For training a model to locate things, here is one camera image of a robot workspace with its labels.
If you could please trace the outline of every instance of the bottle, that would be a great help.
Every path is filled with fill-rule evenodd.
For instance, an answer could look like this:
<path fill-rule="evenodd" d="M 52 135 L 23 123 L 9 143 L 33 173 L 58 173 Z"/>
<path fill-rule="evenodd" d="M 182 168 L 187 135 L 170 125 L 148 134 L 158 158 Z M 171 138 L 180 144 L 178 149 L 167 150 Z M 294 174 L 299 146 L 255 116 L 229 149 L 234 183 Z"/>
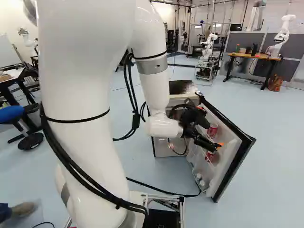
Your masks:
<path fill-rule="evenodd" d="M 239 50 L 241 49 L 240 45 L 237 44 L 237 47 L 236 47 L 236 53 L 239 53 Z"/>
<path fill-rule="evenodd" d="M 196 178 L 200 180 L 202 178 L 202 175 L 200 173 L 197 173 Z"/>
<path fill-rule="evenodd" d="M 205 181 L 201 180 L 201 181 L 199 182 L 199 185 L 202 186 L 202 187 L 204 187 L 204 186 L 206 185 L 206 183 L 205 183 Z"/>

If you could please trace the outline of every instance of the shoe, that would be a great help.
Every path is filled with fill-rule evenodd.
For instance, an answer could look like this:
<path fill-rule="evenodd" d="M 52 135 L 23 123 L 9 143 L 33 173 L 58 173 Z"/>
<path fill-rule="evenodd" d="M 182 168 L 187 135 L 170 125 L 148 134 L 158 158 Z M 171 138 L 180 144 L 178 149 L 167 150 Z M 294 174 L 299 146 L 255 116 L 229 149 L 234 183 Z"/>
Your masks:
<path fill-rule="evenodd" d="M 33 202 L 23 202 L 11 208 L 12 217 L 25 217 L 33 213 L 36 209 L 36 205 Z"/>

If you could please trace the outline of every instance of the jeans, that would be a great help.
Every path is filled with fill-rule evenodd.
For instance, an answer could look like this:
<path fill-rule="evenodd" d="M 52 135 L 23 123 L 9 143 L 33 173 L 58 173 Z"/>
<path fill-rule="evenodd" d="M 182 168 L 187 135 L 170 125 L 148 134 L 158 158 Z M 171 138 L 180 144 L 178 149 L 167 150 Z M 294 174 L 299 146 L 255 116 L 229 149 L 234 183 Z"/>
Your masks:
<path fill-rule="evenodd" d="M 8 203 L 0 203 L 0 223 L 11 217 L 12 211 Z"/>

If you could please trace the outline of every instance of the person's leg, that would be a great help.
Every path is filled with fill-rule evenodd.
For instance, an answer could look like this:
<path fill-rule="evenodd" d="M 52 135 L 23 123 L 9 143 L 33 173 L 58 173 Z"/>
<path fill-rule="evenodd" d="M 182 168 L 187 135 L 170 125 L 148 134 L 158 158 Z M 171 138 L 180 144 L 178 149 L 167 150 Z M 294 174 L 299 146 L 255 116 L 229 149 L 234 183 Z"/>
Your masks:
<path fill-rule="evenodd" d="M 0 203 L 0 223 L 8 220 L 12 215 L 12 210 L 8 203 Z"/>
<path fill-rule="evenodd" d="M 23 202 L 11 208 L 12 217 L 25 217 L 36 209 L 36 205 L 33 202 Z"/>
<path fill-rule="evenodd" d="M 0 203 L 0 223 L 10 218 L 20 218 L 30 215 L 36 209 L 36 205 L 33 202 L 23 202 L 12 208 L 8 203 Z"/>

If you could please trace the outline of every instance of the wooden desk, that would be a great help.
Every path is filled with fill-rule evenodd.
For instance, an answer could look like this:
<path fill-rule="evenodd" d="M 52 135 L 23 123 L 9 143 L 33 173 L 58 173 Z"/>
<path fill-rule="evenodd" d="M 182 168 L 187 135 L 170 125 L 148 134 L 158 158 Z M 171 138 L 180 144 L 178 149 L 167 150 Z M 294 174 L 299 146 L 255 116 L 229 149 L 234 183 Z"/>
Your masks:
<path fill-rule="evenodd" d="M 228 71 L 227 71 L 227 75 L 226 78 L 223 80 L 223 82 L 228 81 L 229 79 L 233 78 L 233 76 L 230 75 L 230 72 L 232 70 L 232 65 L 233 65 L 233 61 L 235 58 L 239 57 L 239 58 L 258 58 L 258 59 L 264 59 L 264 60 L 269 60 L 271 62 L 271 67 L 268 71 L 268 74 L 266 76 L 265 82 L 263 83 L 261 90 L 264 90 L 266 87 L 268 87 L 268 80 L 271 76 L 271 73 L 276 65 L 276 62 L 279 62 L 282 60 L 282 58 L 275 58 L 275 57 L 270 57 L 267 54 L 263 54 L 263 53 L 257 53 L 255 56 L 251 56 L 251 54 L 245 54 L 245 53 L 230 53 L 228 54 L 231 58 L 230 58 L 230 62 L 228 65 Z"/>

